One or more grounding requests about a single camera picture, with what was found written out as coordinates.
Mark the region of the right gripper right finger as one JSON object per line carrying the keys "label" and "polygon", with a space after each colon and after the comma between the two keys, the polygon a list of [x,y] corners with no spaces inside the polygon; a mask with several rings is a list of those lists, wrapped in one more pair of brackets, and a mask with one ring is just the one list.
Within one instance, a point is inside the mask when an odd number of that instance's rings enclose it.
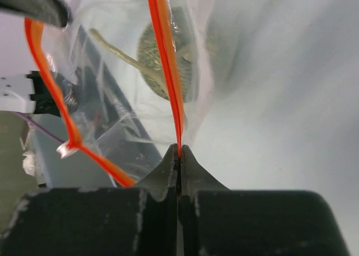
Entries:
{"label": "right gripper right finger", "polygon": [[309,190],[231,190],[182,147],[185,255],[348,255],[326,200]]}

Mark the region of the clear zip top bag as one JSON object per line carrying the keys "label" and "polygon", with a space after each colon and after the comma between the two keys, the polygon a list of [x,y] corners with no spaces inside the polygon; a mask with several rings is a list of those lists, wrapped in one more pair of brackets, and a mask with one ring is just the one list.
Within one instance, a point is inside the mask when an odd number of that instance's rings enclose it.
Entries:
{"label": "clear zip top bag", "polygon": [[67,0],[64,28],[25,20],[27,41],[81,151],[131,187],[190,145],[228,76],[229,0]]}

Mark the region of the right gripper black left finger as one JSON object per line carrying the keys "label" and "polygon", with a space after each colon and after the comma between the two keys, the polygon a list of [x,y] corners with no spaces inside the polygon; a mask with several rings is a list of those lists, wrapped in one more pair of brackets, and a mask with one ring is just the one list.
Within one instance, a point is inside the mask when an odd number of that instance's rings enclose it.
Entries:
{"label": "right gripper black left finger", "polygon": [[2,255],[175,255],[177,147],[130,188],[37,189],[1,234]]}

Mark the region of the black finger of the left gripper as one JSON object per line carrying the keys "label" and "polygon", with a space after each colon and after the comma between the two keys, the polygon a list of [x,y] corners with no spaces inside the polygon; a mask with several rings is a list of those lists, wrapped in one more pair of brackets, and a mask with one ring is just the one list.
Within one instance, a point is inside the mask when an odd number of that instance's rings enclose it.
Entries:
{"label": "black finger of the left gripper", "polygon": [[64,0],[1,0],[1,12],[27,17],[58,28],[73,20]]}

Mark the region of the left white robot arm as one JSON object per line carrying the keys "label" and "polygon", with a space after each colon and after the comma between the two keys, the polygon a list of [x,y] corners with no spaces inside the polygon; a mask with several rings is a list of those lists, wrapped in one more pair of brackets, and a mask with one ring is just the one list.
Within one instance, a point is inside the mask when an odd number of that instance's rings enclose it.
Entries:
{"label": "left white robot arm", "polygon": [[[66,27],[71,19],[67,0],[1,0],[1,13],[56,28]],[[1,110],[18,115],[60,116],[38,71],[13,76],[1,74]]]}

